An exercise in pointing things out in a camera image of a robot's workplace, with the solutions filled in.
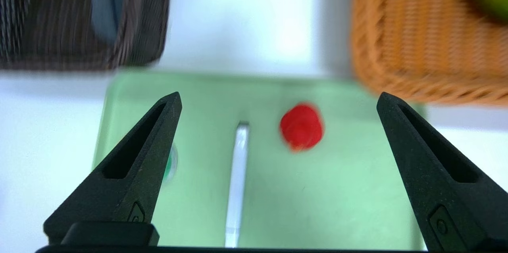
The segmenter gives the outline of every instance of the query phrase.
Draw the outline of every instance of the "white strip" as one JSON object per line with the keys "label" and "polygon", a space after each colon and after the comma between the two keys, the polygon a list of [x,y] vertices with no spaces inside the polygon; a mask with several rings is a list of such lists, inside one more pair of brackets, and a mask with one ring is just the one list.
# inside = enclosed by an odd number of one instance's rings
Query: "white strip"
{"label": "white strip", "polygon": [[240,237],[243,189],[245,186],[245,171],[247,169],[248,138],[249,125],[247,123],[240,123],[238,128],[236,128],[229,200],[227,201],[227,217],[225,221],[225,247],[228,248],[236,248],[238,246],[238,238]]}

